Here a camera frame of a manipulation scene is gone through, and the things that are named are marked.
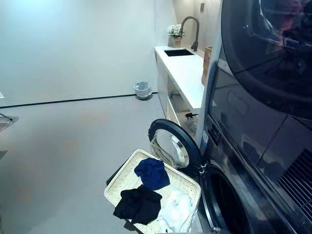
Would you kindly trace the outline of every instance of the faucet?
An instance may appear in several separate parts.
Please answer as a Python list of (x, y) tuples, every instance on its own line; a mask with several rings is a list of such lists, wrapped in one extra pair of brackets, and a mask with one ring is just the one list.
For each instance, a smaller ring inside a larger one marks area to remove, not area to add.
[(183, 27), (184, 27), (184, 24), (187, 20), (189, 19), (194, 19), (197, 23), (197, 30), (196, 30), (196, 40), (195, 42), (193, 43), (193, 45), (191, 46), (191, 48), (196, 52), (197, 51), (197, 48), (198, 48), (198, 34), (199, 34), (199, 20), (196, 18), (196, 17), (193, 17), (193, 16), (188, 16), (186, 17), (182, 24), (181, 24), (181, 29), (180, 29), (180, 32), (179, 32), (179, 35), (182, 36), (183, 35)]

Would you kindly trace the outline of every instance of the gray floor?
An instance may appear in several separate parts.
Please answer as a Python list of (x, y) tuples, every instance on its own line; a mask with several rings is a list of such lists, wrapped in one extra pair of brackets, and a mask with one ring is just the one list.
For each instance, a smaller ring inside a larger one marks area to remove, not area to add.
[(135, 234), (103, 190), (135, 149), (150, 151), (149, 126), (164, 117), (157, 95), (2, 112), (19, 119), (0, 132), (0, 234)]

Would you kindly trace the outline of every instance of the vent grille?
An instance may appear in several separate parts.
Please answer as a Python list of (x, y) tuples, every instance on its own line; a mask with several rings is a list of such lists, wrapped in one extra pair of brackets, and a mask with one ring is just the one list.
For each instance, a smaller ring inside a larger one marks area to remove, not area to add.
[(312, 153), (305, 149), (277, 184), (312, 222)]

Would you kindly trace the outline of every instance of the white laundry basket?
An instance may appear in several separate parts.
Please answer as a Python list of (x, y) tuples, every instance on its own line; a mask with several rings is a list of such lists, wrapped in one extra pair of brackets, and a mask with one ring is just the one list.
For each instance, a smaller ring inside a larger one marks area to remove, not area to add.
[(152, 94), (152, 89), (146, 81), (136, 82), (133, 87), (136, 91), (137, 97), (140, 100), (147, 99), (148, 96)]
[[(116, 207), (117, 204), (121, 200), (120, 193), (123, 190), (134, 189), (138, 188), (141, 184), (141, 178), (138, 177), (135, 172), (134, 168), (144, 159), (147, 158), (154, 158), (151, 154), (143, 151), (143, 150), (136, 150), (130, 158), (125, 162), (122, 168), (118, 171), (115, 175), (113, 180), (107, 186), (104, 191), (104, 196)], [(167, 199), (169, 198), (172, 187), (179, 189), (184, 194), (188, 195), (192, 200), (192, 214), (188, 217), (186, 222), (183, 224), (180, 232), (181, 233), (188, 233), (190, 231), (190, 226), (194, 221), (194, 214), (197, 212), (198, 203), (200, 199), (201, 188), (198, 183), (196, 183), (193, 179), (189, 178), (185, 174), (177, 171), (173, 167), (169, 166), (168, 164), (164, 163), (165, 170), (170, 179), (170, 185), (156, 190), (162, 196), (162, 200), (160, 201), (161, 207), (163, 207)], [(144, 234), (158, 234), (161, 233), (161, 228), (159, 222), (154, 220), (153, 222), (149, 223), (148, 225), (143, 224), (135, 224), (135, 226)]]

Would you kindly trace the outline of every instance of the black baseboard trim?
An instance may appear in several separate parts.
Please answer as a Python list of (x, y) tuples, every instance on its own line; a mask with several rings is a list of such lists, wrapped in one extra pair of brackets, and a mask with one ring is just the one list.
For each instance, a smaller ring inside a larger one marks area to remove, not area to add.
[(126, 95), (117, 95), (117, 96), (108, 96), (108, 97), (91, 97), (91, 98), (71, 99), (71, 100), (63, 100), (63, 101), (48, 101), (48, 102), (29, 103), (29, 104), (14, 105), (14, 106), (2, 106), (0, 107), (0, 109), (21, 107), (21, 106), (37, 106), (37, 105), (55, 104), (55, 103), (71, 102), (71, 101), (89, 101), (89, 100), (123, 98), (123, 97), (133, 97), (133, 96), (135, 96), (135, 94), (126, 94)]

